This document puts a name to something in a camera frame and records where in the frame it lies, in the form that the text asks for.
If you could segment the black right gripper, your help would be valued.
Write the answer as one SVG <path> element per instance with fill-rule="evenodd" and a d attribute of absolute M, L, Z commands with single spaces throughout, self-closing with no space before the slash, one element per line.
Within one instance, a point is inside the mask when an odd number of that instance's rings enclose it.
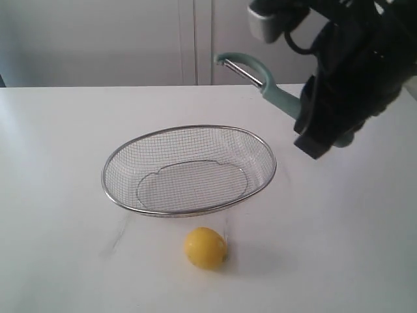
<path fill-rule="evenodd" d="M 348 147 L 416 72 L 415 1 L 307 1 L 328 19 L 311 45 L 317 59 L 300 94 L 294 145 L 313 159 Z"/>

